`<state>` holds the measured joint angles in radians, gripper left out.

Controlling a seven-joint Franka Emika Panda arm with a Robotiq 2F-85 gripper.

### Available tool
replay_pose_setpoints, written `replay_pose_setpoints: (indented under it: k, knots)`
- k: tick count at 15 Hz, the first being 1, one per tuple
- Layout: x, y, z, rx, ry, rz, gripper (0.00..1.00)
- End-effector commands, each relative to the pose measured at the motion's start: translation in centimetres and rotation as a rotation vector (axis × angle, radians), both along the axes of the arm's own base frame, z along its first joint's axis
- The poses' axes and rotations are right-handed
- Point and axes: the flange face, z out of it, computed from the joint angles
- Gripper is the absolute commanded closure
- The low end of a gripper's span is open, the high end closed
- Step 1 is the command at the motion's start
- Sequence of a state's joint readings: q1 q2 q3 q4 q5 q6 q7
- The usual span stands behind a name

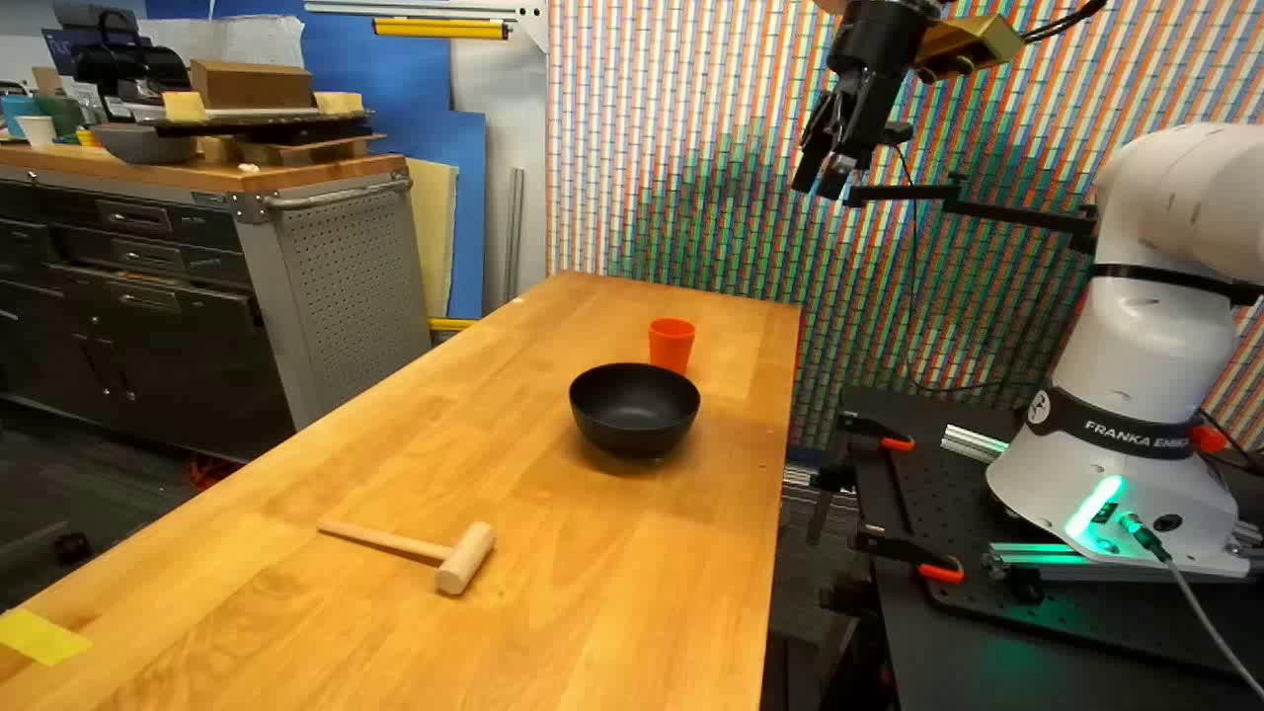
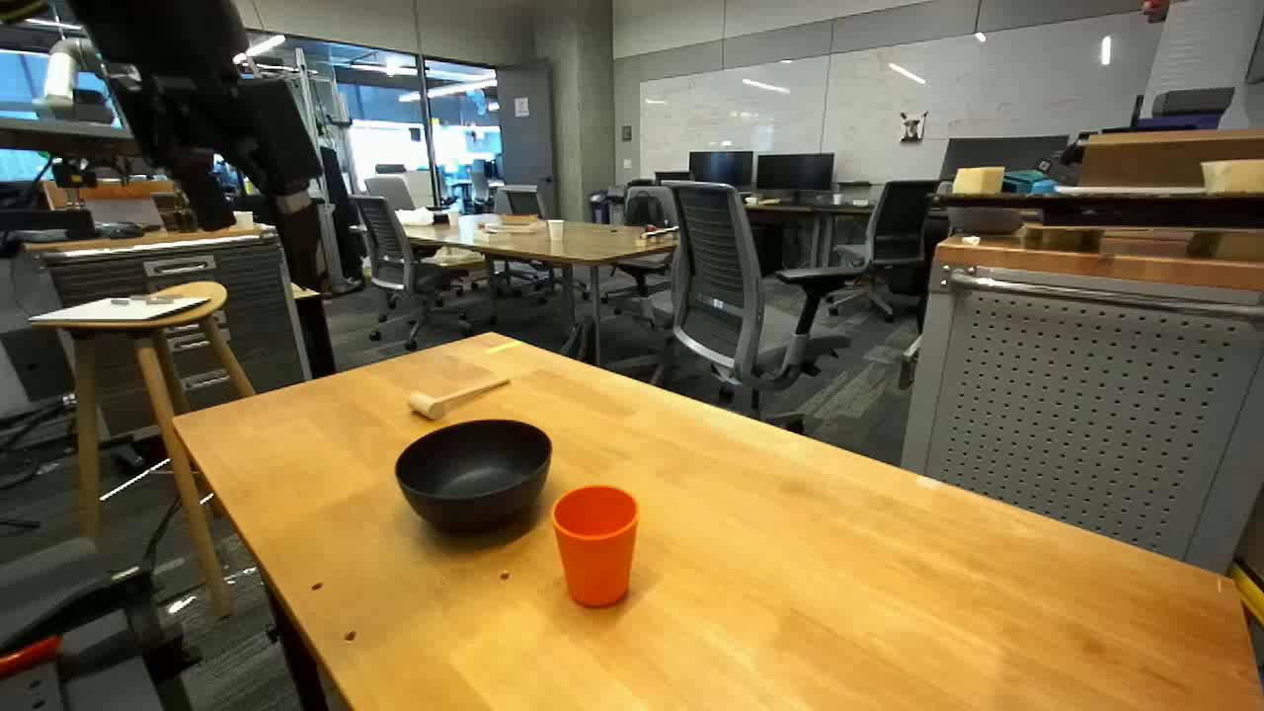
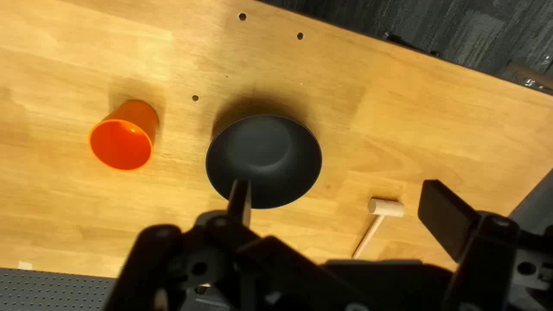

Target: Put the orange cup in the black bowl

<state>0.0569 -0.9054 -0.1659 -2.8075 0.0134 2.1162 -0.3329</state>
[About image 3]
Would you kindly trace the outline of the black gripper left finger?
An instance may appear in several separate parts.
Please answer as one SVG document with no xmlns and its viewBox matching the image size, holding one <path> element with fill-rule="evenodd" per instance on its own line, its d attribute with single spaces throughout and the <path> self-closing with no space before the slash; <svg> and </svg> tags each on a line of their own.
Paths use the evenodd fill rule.
<svg viewBox="0 0 553 311">
<path fill-rule="evenodd" d="M 227 218 L 243 226 L 250 224 L 250 183 L 234 180 L 227 197 Z"/>
</svg>

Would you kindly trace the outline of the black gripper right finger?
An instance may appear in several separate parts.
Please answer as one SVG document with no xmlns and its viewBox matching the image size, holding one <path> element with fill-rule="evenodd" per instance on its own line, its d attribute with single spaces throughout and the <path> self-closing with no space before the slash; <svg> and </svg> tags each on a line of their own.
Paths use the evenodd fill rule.
<svg viewBox="0 0 553 311">
<path fill-rule="evenodd" d="M 462 247 L 478 212 L 438 180 L 424 180 L 417 218 L 442 247 Z"/>
</svg>

